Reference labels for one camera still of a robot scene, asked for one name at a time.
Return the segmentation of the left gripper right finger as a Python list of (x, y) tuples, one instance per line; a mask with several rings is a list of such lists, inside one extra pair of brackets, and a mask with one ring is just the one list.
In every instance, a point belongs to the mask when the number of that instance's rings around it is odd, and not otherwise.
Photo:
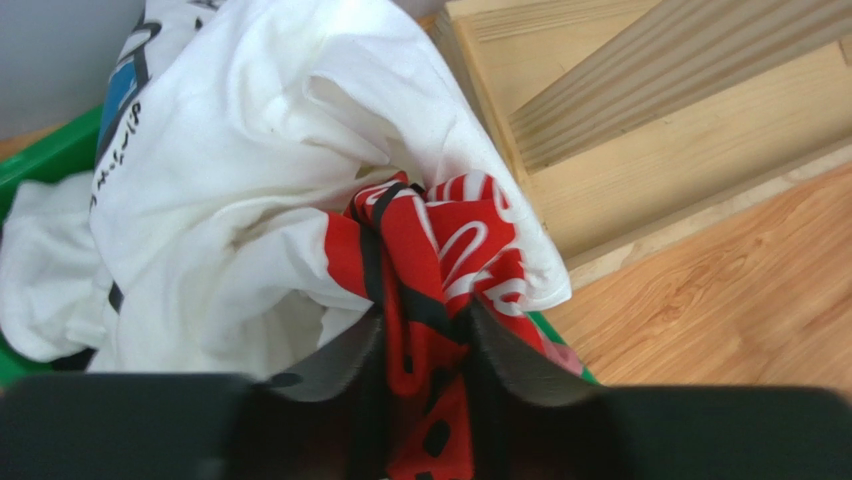
[(546, 358), (501, 324), (481, 296), (471, 300), (469, 313), (472, 352), (511, 396), (535, 407), (561, 408), (599, 393), (598, 386)]

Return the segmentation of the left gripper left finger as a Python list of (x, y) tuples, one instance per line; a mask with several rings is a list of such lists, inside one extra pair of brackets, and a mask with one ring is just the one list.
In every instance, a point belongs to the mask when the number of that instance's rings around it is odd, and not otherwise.
[(363, 387), (385, 383), (384, 317), (367, 312), (342, 334), (294, 366), (256, 385), (256, 390), (294, 403), (325, 403)]

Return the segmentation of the white t-shirt red print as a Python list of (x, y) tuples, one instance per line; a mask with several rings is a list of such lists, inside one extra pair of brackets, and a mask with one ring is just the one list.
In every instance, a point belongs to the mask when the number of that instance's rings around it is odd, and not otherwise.
[[(470, 479), (469, 302), (544, 355), (554, 244), (421, 27), (393, 1), (219, 1), (101, 147), (90, 227), (123, 295), (104, 374), (252, 386), (239, 479)], [(384, 317), (385, 383), (256, 390)]]

